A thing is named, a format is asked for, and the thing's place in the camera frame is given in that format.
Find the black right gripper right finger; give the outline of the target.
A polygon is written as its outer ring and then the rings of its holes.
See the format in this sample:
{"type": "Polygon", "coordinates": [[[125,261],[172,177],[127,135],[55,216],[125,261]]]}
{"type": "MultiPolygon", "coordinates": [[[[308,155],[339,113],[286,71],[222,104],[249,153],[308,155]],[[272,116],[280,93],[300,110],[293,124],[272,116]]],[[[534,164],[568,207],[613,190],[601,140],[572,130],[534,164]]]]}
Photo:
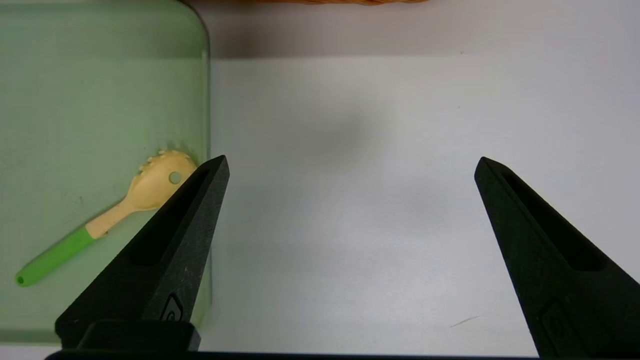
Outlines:
{"type": "Polygon", "coordinates": [[[514,171],[474,180],[540,357],[638,357],[640,286],[514,171]]]}

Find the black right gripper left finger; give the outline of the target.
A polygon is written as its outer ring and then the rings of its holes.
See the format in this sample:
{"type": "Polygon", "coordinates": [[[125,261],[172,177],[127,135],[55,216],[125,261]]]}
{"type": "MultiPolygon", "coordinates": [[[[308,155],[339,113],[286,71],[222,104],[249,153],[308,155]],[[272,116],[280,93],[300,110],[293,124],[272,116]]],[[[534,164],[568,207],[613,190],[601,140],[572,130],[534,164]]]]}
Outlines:
{"type": "Polygon", "coordinates": [[[55,321],[62,349],[196,351],[191,322],[230,168],[199,166],[55,321]]]}

